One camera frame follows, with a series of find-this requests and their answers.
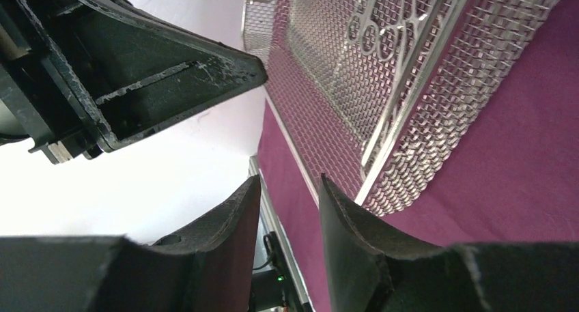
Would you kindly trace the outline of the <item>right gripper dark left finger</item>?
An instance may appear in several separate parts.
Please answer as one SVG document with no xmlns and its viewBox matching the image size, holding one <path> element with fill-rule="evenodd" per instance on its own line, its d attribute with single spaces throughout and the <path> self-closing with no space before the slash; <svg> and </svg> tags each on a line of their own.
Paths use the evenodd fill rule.
<svg viewBox="0 0 579 312">
<path fill-rule="evenodd" d="M 126 236 L 1 239 L 2 311 L 246 311 L 261 181 L 151 245 Z"/>
</svg>

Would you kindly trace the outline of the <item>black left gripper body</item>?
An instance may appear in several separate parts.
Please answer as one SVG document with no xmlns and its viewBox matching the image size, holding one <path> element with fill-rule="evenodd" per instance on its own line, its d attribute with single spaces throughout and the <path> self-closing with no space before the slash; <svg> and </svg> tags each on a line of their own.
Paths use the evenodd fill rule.
<svg viewBox="0 0 579 312">
<path fill-rule="evenodd" d="M 100 148 L 67 101 L 50 50 L 17 0 L 1 0 L 1 144 L 32 139 L 53 164 Z"/>
</svg>

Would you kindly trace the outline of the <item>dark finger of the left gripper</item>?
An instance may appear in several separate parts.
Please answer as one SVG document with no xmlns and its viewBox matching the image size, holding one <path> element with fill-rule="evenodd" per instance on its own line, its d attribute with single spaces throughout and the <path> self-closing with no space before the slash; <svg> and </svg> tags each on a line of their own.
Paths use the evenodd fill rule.
<svg viewBox="0 0 579 312">
<path fill-rule="evenodd" d="M 262 61 L 133 7 L 75 0 L 70 28 L 96 67 L 79 100 L 103 150 L 136 143 L 267 81 Z"/>
</svg>

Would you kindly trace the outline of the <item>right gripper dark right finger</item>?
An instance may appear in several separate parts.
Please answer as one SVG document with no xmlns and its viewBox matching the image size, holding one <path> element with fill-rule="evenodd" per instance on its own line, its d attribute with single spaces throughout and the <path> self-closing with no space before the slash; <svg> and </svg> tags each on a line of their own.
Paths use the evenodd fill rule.
<svg viewBox="0 0 579 312">
<path fill-rule="evenodd" d="M 318 191 L 333 311 L 577 311 L 577 242 L 437 246 L 354 203 L 323 175 Z"/>
</svg>

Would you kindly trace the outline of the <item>magenta surgical wrap cloth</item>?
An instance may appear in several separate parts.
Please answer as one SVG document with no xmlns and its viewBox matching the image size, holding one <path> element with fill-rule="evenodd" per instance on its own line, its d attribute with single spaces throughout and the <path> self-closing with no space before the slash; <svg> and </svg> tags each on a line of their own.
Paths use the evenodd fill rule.
<svg viewBox="0 0 579 312">
<path fill-rule="evenodd" d="M 578 0 L 561 0 L 418 201 L 437 245 L 578 241 Z"/>
</svg>

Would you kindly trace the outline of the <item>metal mesh instrument tray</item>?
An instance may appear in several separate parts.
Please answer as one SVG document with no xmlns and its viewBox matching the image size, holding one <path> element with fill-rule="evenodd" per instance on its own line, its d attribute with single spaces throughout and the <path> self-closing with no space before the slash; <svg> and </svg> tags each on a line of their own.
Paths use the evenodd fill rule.
<svg viewBox="0 0 579 312">
<path fill-rule="evenodd" d="M 405 59 L 346 41 L 358 0 L 244 0 L 242 40 L 310 195 L 321 174 L 374 214 L 411 206 L 560 0 L 446 0 Z"/>
</svg>

